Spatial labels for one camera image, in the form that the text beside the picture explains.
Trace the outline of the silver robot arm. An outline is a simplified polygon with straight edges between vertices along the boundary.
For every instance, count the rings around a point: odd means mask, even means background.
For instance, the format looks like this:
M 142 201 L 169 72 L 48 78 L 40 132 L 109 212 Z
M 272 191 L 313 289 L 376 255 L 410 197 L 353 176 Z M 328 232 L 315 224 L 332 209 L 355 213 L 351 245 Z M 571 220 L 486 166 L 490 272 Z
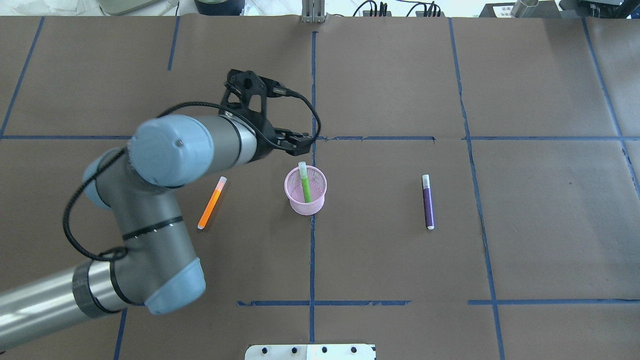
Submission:
M 62 230 L 86 260 L 70 269 L 1 294 L 1 350 L 77 324 L 143 305 L 153 315 L 175 312 L 206 289 L 175 196 L 208 174 L 260 160 L 272 150 L 299 156 L 318 133 L 263 128 L 221 111 L 192 117 L 162 114 L 145 121 L 122 148 L 113 148 L 85 170 L 62 213 Z M 71 232 L 71 210 L 80 195 L 114 215 L 123 246 L 95 254 Z

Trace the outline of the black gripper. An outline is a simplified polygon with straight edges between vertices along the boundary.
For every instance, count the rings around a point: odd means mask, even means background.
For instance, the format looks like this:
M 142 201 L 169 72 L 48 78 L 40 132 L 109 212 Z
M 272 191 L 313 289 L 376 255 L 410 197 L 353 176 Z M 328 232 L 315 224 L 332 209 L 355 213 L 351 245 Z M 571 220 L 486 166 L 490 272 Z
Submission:
M 253 130 L 256 133 L 253 161 L 267 157 L 272 150 L 282 150 L 288 154 L 307 154 L 314 145 L 308 132 L 299 133 L 273 127 L 270 122 L 263 123 L 262 127 L 253 124 Z

